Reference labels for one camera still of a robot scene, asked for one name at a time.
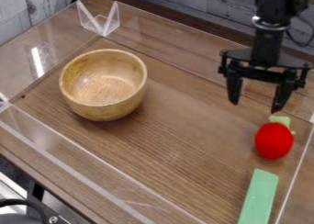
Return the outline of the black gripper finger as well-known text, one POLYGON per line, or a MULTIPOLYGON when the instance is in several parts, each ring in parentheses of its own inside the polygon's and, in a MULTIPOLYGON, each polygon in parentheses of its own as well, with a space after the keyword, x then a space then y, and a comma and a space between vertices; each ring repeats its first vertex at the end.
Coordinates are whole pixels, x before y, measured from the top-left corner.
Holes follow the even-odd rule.
POLYGON ((241 75, 241 62, 230 62, 227 67, 227 92, 229 100, 237 105, 239 102, 243 79, 241 75))
POLYGON ((281 111, 292 97, 292 92, 296 90, 297 73, 284 73, 274 81, 277 85, 276 96, 272 106, 272 113, 281 111))

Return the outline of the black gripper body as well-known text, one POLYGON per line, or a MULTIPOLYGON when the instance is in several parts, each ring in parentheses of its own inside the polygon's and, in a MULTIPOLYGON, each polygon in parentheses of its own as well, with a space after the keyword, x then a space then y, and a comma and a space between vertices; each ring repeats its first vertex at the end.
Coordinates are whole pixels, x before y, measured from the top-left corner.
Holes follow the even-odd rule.
POLYGON ((273 83, 284 73, 297 73, 296 88, 306 86, 310 65, 282 51, 284 34, 290 30, 290 23, 261 23, 255 29, 251 48, 223 50, 218 72, 226 77, 230 62, 241 62, 242 79, 273 83))

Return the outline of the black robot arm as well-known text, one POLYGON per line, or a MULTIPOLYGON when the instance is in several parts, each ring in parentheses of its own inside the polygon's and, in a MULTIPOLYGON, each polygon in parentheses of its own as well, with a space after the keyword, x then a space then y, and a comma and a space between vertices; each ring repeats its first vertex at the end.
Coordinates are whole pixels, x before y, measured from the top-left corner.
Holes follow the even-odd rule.
POLYGON ((282 110, 292 93, 306 86, 312 64, 282 51, 284 34, 290 35, 292 19, 308 9, 309 0, 255 0, 254 46, 223 50, 218 72, 226 78, 229 100, 237 105, 243 79, 277 85, 272 113, 282 110))

